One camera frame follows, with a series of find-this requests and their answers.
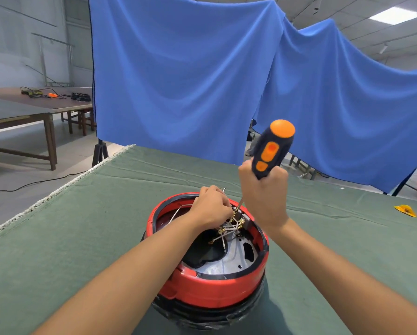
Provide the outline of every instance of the green table cover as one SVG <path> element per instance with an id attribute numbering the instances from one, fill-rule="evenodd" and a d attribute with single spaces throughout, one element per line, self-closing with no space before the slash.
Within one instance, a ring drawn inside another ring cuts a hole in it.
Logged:
<path id="1" fill-rule="evenodd" d="M 0 231 L 0 335 L 32 332 L 138 244 L 151 210 L 201 186 L 239 200 L 237 167 L 131 146 Z M 312 236 L 417 304 L 417 202 L 289 179 L 289 215 Z M 301 270 L 271 242 L 263 298 L 224 334 L 349 334 Z M 155 310 L 134 331 L 194 334 Z"/>

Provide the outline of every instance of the wooden table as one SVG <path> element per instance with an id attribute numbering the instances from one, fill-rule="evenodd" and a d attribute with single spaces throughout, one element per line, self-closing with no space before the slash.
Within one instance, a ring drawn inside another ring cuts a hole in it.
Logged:
<path id="1" fill-rule="evenodd" d="M 87 93 L 92 94 L 91 88 L 81 88 L 81 87 L 54 87 L 53 88 L 58 94 L 68 94 L 70 95 L 72 92 L 78 93 Z M 55 128 L 53 125 L 53 114 L 57 113 L 67 113 L 68 117 L 71 117 L 71 112 L 79 112 L 79 111 L 91 111 L 91 115 L 93 116 L 93 105 L 92 102 L 80 102 L 74 101 L 69 97 L 66 97 L 65 100 L 63 99 L 49 99 L 49 98 L 30 98 L 27 95 L 22 95 L 21 90 L 19 88 L 4 88 L 0 87 L 0 99 L 5 101 L 10 101 L 13 104 L 23 104 L 23 105 L 31 105 L 43 108 L 43 110 L 37 110 L 36 113 L 29 113 L 26 110 L 21 110 L 20 115 L 17 113 L 17 110 L 11 117 L 3 117 L 0 118 L 0 129 L 10 128 L 19 126 L 22 124 L 32 123 L 43 121 L 44 122 L 44 129 L 45 129 L 45 136 L 47 142 L 47 150 L 48 156 L 45 155 L 38 155 L 32 153 L 26 153 L 23 151 L 15 151 L 12 149 L 0 148 L 1 153 L 19 155 L 24 157 L 33 157 L 38 158 L 41 160 L 47 160 L 50 162 L 51 170 L 56 169 L 56 164 L 58 163 L 56 157 L 56 141 L 55 141 Z M 71 120 L 68 120 L 69 130 L 71 132 Z M 85 132 L 85 122 L 83 124 L 83 132 Z"/>

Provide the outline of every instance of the orange screwdriver handle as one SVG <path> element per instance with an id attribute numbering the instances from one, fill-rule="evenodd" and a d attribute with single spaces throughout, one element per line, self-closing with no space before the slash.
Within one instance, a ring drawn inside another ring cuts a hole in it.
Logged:
<path id="1" fill-rule="evenodd" d="M 279 166 L 294 141 L 295 127 L 286 120 L 275 120 L 261 134 L 253 150 L 252 170 L 257 179 Z"/>

